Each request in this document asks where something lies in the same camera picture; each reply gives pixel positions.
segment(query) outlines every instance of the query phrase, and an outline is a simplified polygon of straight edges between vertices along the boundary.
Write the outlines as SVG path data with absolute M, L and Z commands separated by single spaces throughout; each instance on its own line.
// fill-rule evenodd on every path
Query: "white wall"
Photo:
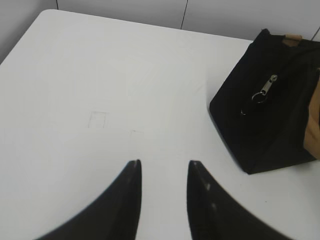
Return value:
M 261 29 L 311 39 L 319 0 L 189 0 L 182 29 L 253 40 Z
M 56 0 L 0 0 L 0 63 L 45 9 L 57 9 Z
M 181 28 L 187 0 L 58 0 L 60 10 Z

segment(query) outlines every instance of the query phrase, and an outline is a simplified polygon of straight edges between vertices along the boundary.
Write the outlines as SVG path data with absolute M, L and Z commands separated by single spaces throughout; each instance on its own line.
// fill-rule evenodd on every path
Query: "tan leather strip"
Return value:
M 320 79 L 309 104 L 309 118 L 304 133 L 303 147 L 316 159 L 320 159 Z
M 299 45 L 301 40 L 302 40 L 301 35 L 286 34 L 284 35 L 282 43 L 284 43 L 289 47 L 296 47 Z

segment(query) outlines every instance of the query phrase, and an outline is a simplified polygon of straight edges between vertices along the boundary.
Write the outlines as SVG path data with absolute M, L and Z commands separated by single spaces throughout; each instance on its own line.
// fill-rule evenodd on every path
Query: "black fabric bag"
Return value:
M 264 29 L 250 44 L 209 107 L 245 172 L 315 159 L 304 149 L 304 138 L 318 68 L 320 42 L 286 39 Z

